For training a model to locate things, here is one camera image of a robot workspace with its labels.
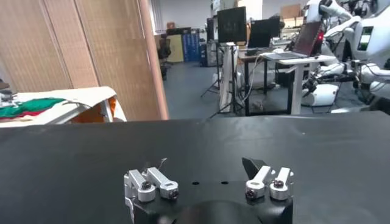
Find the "green cloth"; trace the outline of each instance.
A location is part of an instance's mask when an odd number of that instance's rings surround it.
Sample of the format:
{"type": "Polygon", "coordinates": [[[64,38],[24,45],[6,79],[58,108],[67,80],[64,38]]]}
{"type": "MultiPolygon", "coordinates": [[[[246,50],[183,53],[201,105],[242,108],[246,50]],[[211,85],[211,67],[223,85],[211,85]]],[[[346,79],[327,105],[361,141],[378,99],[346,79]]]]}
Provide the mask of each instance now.
{"type": "Polygon", "coordinates": [[[13,118],[17,115],[23,114],[24,112],[30,111],[43,111],[52,108],[56,103],[60,103],[64,99],[57,98],[45,98],[45,99],[34,99],[24,102],[18,107],[9,106],[0,108],[0,118],[13,118]]]}

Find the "white desk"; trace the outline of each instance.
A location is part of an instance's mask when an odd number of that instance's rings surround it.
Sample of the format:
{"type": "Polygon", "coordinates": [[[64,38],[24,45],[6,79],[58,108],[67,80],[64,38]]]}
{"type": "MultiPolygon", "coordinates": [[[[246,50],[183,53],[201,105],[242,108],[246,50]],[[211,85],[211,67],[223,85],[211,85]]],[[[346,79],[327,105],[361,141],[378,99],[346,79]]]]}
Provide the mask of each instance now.
{"type": "MultiPolygon", "coordinates": [[[[99,103],[101,104],[102,114],[105,115],[105,121],[113,122],[113,116],[108,100],[111,97],[116,97],[116,93],[109,87],[64,89],[40,93],[18,93],[15,97],[20,102],[43,98],[61,98],[65,99],[65,101],[54,105],[52,108],[44,111],[38,116],[35,116],[30,121],[0,122],[0,128],[64,124],[99,103]]],[[[115,105],[115,117],[121,121],[126,121],[126,117],[118,101],[115,105]]]]}
{"type": "MultiPolygon", "coordinates": [[[[273,61],[269,55],[274,53],[264,53],[261,56],[269,61],[273,61]]],[[[303,83],[303,70],[306,64],[319,63],[325,61],[332,61],[335,57],[320,55],[318,57],[310,58],[298,58],[298,59],[289,59],[289,60],[275,60],[275,62],[282,65],[296,65],[297,69],[295,71],[294,78],[294,89],[292,94],[292,105],[291,105],[291,114],[300,114],[300,107],[302,103],[302,83],[303,83]]]]}

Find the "office chair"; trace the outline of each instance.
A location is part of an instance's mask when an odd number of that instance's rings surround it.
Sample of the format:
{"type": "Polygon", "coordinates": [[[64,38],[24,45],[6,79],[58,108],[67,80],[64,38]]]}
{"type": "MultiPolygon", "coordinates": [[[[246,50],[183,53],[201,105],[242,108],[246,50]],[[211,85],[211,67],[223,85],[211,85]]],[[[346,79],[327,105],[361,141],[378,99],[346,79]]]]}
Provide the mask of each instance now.
{"type": "Polygon", "coordinates": [[[170,68],[171,63],[169,63],[168,57],[172,53],[171,51],[171,40],[166,38],[166,35],[161,35],[160,39],[160,48],[157,50],[158,59],[163,60],[160,63],[161,74],[163,76],[163,80],[166,80],[166,73],[170,68]]]}

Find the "black tabletop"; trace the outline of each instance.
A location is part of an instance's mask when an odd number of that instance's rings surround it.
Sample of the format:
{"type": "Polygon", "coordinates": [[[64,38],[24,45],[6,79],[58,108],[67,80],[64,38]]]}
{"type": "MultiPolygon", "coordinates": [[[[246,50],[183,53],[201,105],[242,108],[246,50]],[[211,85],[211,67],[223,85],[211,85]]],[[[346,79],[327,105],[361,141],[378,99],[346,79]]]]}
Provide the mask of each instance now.
{"type": "Polygon", "coordinates": [[[246,180],[243,156],[292,168],[295,223],[389,223],[388,135],[379,112],[0,129],[0,223],[130,223],[125,171],[246,180]]]}

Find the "red cloth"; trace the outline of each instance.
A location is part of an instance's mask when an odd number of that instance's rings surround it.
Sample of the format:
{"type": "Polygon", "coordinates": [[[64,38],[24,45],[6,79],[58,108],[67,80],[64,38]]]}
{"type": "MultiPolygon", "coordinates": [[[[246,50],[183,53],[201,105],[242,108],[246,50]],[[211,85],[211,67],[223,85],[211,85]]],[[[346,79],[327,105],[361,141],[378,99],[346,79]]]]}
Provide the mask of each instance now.
{"type": "Polygon", "coordinates": [[[43,112],[45,112],[46,110],[40,110],[40,111],[25,111],[21,114],[18,114],[17,116],[15,117],[0,117],[0,120],[12,120],[13,118],[18,118],[18,117],[24,117],[24,116],[37,116],[43,112]]]}

